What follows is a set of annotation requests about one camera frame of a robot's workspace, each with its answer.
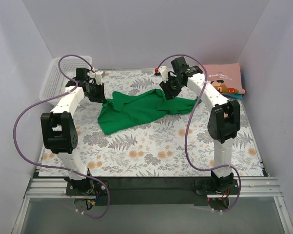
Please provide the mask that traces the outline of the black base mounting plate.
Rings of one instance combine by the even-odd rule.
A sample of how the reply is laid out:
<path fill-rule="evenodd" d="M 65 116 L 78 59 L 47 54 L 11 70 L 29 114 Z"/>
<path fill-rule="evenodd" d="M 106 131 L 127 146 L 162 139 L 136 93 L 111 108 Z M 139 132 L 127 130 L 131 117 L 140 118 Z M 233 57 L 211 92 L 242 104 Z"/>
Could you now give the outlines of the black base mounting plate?
<path fill-rule="evenodd" d="M 74 181 L 68 177 L 66 195 L 90 198 L 98 196 L 97 206 L 193 204 L 208 206 L 208 196 L 220 197 L 228 205 L 228 196 L 236 195 L 237 180 L 218 184 L 211 177 L 99 177 Z"/>

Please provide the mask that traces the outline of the aluminium rail frame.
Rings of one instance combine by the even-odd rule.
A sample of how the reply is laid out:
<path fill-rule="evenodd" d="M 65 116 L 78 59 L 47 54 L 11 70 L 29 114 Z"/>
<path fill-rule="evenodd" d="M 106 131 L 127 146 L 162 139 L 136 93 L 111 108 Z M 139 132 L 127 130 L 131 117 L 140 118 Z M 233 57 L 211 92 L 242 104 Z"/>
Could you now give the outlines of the aluminium rail frame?
<path fill-rule="evenodd" d="M 192 118 L 189 115 L 184 136 L 186 160 L 193 169 L 208 172 L 208 168 L 196 167 L 189 157 L 188 132 Z M 55 169 L 60 165 L 59 159 L 44 149 L 41 161 L 52 168 L 36 172 L 26 195 L 45 204 L 26 218 L 23 233 L 293 234 L 279 182 L 264 172 L 262 158 L 263 176 L 240 176 L 241 194 L 229 196 L 234 207 L 223 214 L 193 204 L 112 205 L 99 220 L 76 214 L 71 203 L 73 198 L 65 194 L 65 172 Z"/>

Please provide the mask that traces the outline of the blue folded t shirt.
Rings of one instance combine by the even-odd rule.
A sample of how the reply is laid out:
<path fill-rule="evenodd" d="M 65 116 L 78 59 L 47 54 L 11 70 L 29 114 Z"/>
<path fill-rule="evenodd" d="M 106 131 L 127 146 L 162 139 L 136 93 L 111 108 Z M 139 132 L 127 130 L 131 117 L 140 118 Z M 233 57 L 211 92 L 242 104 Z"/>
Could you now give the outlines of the blue folded t shirt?
<path fill-rule="evenodd" d="M 235 99 L 242 99 L 243 98 L 242 94 L 224 94 L 224 96 L 229 97 L 229 98 L 235 98 Z"/>

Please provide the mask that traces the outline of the pink folded t shirt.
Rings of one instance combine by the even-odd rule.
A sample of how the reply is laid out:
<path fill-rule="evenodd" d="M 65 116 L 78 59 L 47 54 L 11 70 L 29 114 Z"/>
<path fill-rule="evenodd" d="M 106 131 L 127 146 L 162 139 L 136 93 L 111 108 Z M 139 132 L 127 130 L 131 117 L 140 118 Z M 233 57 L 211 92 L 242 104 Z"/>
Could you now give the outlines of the pink folded t shirt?
<path fill-rule="evenodd" d="M 223 95 L 244 95 L 239 63 L 204 65 L 208 81 Z"/>

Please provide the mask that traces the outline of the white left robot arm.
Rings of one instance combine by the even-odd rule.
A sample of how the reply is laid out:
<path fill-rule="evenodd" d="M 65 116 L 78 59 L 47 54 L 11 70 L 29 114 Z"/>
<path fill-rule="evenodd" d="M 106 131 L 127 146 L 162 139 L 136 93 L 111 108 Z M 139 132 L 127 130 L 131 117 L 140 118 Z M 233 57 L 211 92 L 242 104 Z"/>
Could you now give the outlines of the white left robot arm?
<path fill-rule="evenodd" d="M 84 98 L 91 102 L 106 103 L 103 78 L 104 71 L 77 68 L 76 76 L 65 86 L 64 95 L 57 105 L 40 117 L 43 143 L 46 149 L 62 161 L 68 168 L 70 188 L 82 195 L 94 192 L 94 183 L 86 164 L 74 152 L 78 146 L 78 133 L 73 116 Z"/>

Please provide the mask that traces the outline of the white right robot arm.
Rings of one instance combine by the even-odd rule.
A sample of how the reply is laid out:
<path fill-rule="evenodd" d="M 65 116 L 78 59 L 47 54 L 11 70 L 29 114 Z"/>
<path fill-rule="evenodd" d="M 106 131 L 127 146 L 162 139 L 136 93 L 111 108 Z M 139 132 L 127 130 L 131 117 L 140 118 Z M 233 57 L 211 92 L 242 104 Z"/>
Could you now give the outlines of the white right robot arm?
<path fill-rule="evenodd" d="M 160 87 L 165 98 L 174 99 L 187 87 L 197 95 L 195 106 L 203 102 L 210 112 L 207 130 L 214 143 L 214 165 L 209 169 L 210 177 L 194 182 L 195 191 L 199 195 L 228 192 L 231 186 L 237 185 L 234 175 L 238 172 L 232 165 L 232 148 L 240 130 L 239 102 L 227 99 L 212 86 L 204 65 L 190 66 L 183 54 L 172 58 L 172 69 L 162 63 L 155 69 L 155 74 L 162 77 Z"/>

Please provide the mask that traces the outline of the white plastic basket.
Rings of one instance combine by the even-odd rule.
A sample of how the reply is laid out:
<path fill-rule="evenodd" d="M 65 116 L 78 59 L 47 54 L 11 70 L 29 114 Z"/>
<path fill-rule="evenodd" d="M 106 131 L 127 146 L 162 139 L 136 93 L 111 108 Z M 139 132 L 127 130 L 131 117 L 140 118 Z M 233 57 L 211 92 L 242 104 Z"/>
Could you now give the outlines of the white plastic basket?
<path fill-rule="evenodd" d="M 49 65 L 40 90 L 40 100 L 49 99 L 65 92 L 65 85 L 69 80 L 59 70 L 59 59 L 60 57 L 53 59 Z M 77 57 L 64 58 L 60 63 L 60 67 L 64 74 L 70 78 L 76 76 L 77 68 L 90 69 L 90 66 L 85 61 Z"/>

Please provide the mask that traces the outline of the floral table mat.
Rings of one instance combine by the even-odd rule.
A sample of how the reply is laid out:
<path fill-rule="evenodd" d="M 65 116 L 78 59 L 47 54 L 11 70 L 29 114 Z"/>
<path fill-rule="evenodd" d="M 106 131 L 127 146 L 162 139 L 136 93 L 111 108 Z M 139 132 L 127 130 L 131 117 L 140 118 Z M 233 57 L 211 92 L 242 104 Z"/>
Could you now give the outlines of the floral table mat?
<path fill-rule="evenodd" d="M 105 96 L 112 92 L 140 95 L 160 89 L 160 77 L 152 70 L 106 71 Z M 240 100 L 241 128 L 234 139 L 232 164 L 240 176 L 263 176 L 261 158 Z M 209 176 L 210 172 L 193 169 L 184 153 L 187 115 L 166 115 L 152 123 L 105 135 L 97 117 L 102 105 L 88 98 L 77 108 L 74 123 L 78 146 L 74 152 L 90 169 L 92 176 Z M 207 131 L 209 111 L 199 104 L 188 134 L 188 153 L 198 168 L 214 164 L 214 144 Z"/>

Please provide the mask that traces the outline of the green t shirt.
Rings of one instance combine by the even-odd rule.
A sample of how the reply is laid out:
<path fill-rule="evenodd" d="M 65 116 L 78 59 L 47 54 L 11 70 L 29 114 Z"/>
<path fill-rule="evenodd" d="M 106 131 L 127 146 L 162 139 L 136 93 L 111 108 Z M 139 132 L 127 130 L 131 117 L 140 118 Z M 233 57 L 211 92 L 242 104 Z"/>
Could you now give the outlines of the green t shirt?
<path fill-rule="evenodd" d="M 141 124 L 154 122 L 165 115 L 185 115 L 192 112 L 196 99 L 165 98 L 160 89 L 152 89 L 137 96 L 114 91 L 103 104 L 98 124 L 106 135 Z"/>

